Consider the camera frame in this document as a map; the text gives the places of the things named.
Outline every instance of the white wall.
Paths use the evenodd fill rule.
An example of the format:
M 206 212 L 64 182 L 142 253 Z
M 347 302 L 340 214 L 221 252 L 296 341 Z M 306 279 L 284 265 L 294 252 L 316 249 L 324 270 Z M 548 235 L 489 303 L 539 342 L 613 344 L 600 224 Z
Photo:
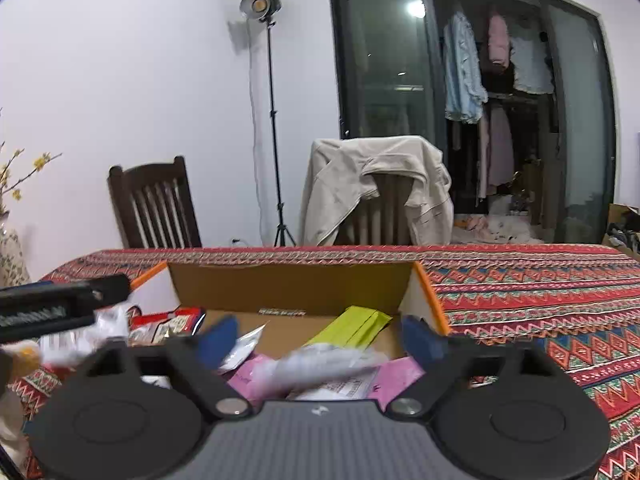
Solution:
M 640 205 L 637 0 L 573 0 L 601 14 L 618 106 L 616 199 Z M 0 132 L 8 145 L 65 152 L 9 204 L 28 266 L 121 245 L 106 187 L 113 164 L 186 157 L 203 243 L 260 243 L 249 56 L 239 0 L 1 0 Z M 338 136 L 329 0 L 282 0 L 273 29 L 286 221 L 297 234 L 310 145 Z M 265 34 L 252 27 L 258 182 L 271 242 L 275 196 Z

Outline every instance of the pink package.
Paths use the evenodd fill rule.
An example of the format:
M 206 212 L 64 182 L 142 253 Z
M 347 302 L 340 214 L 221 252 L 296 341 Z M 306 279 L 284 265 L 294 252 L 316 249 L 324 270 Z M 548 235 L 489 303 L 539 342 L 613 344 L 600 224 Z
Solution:
M 367 399 L 376 399 L 380 409 L 398 396 L 407 386 L 415 383 L 424 371 L 411 357 L 402 357 L 384 363 L 373 379 Z
M 236 370 L 233 376 L 226 382 L 236 392 L 242 395 L 252 404 L 260 403 L 262 395 L 255 387 L 252 380 L 252 372 L 257 364 L 272 361 L 270 357 L 263 354 L 252 354 L 242 365 Z

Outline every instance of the tripod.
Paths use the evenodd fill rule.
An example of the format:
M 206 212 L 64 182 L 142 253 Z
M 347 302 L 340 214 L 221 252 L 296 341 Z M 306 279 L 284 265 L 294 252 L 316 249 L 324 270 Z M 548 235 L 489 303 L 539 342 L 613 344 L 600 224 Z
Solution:
M 267 56 L 269 58 L 269 98 L 271 101 L 271 111 L 269 112 L 269 115 L 271 117 L 271 133 L 273 134 L 273 165 L 276 171 L 276 192 L 278 195 L 278 228 L 276 229 L 276 239 L 273 245 L 274 247 L 284 247 L 287 245 L 285 235 L 289 237 L 293 245 L 296 244 L 296 241 L 293 239 L 289 228 L 284 223 L 284 216 L 282 213 L 284 204 L 282 202 L 282 191 L 280 190 L 280 165 L 278 163 L 278 139 L 276 136 L 276 110 L 274 110 L 273 104 L 273 66 L 271 63 L 271 27 L 273 27 L 276 22 L 271 19 L 271 15 L 267 16 L 264 19 L 264 22 L 267 25 Z

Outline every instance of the cardboard box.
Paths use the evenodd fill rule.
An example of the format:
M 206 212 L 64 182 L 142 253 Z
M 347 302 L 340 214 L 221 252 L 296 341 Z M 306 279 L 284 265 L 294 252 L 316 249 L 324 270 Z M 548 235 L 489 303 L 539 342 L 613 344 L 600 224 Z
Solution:
M 628 211 L 632 211 L 634 213 L 638 212 L 636 209 L 629 207 L 628 205 L 609 204 L 609 217 L 607 218 L 607 228 L 609 227 L 609 224 L 623 223 L 624 222 L 623 216 Z M 615 247 L 609 241 L 609 235 L 607 235 L 606 233 L 602 238 L 602 245 L 607 247 Z M 640 262 L 640 254 L 633 252 L 628 247 L 619 246 L 615 248 L 619 250 L 621 253 L 624 253 L 630 258 L 633 258 L 635 261 Z
M 305 344 L 351 305 L 394 318 L 371 345 L 389 358 L 404 356 L 400 313 L 424 319 L 437 333 L 449 332 L 417 262 L 247 267 L 162 263 L 134 280 L 132 288 L 127 303 L 143 314 L 179 306 L 206 309 L 201 330 L 226 314 L 238 318 L 241 333 L 266 323 L 256 351 L 275 359 Z

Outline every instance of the floral vase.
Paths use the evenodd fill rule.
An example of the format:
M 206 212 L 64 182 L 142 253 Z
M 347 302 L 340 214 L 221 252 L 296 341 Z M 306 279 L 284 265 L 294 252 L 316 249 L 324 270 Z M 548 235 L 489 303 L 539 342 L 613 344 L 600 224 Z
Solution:
M 7 225 L 8 218 L 8 211 L 0 216 L 0 287 L 31 283 L 18 233 Z

